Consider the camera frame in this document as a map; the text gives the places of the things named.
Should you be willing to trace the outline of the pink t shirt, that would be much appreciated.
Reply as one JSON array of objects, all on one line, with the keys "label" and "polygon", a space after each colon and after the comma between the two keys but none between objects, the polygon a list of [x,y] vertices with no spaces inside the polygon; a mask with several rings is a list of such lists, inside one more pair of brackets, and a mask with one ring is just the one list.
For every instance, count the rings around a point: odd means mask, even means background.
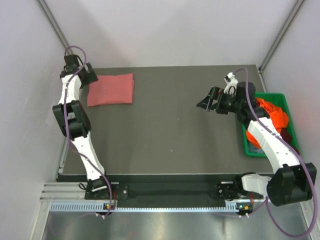
[{"label": "pink t shirt", "polygon": [[132,104],[134,97],[134,75],[99,75],[98,80],[89,85],[87,106]]}]

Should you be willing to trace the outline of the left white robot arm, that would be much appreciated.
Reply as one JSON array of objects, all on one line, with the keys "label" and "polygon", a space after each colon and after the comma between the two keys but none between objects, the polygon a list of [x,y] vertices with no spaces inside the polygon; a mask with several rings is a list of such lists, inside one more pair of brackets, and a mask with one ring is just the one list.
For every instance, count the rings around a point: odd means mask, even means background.
[{"label": "left white robot arm", "polygon": [[75,148],[86,171],[86,200],[112,199],[113,185],[94,149],[91,138],[91,122],[80,102],[81,89],[98,80],[92,65],[82,62],[76,54],[64,56],[65,65],[60,74],[62,91],[59,102],[52,107],[62,134]]}]

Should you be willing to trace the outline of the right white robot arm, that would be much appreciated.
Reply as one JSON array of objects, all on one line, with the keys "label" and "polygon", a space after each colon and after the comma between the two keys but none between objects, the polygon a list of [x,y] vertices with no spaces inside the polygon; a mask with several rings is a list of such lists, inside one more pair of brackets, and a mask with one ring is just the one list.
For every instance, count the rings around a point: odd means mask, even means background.
[{"label": "right white robot arm", "polygon": [[213,86],[197,107],[222,115],[236,114],[269,160],[271,177],[250,172],[236,176],[233,192],[237,197],[245,198],[253,192],[268,197],[277,207],[315,198],[316,167],[302,163],[297,152],[282,139],[270,115],[258,103],[251,82],[239,82],[225,89]]}]

